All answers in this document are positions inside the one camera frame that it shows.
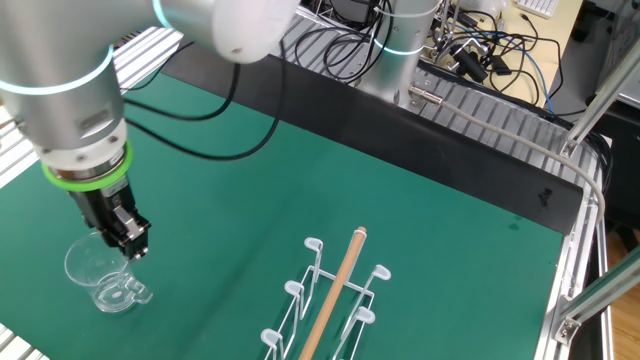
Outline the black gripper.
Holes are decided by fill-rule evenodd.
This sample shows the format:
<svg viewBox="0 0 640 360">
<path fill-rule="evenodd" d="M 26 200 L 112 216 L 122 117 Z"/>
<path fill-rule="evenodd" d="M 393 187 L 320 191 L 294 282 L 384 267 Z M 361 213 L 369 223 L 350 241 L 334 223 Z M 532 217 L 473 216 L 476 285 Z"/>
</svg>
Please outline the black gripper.
<svg viewBox="0 0 640 360">
<path fill-rule="evenodd" d="M 126 175 L 113 184 L 86 192 L 70 191 L 85 223 L 96 229 L 106 245 L 116 248 L 130 261 L 148 254 L 149 221 L 135 210 L 135 200 Z"/>
</svg>

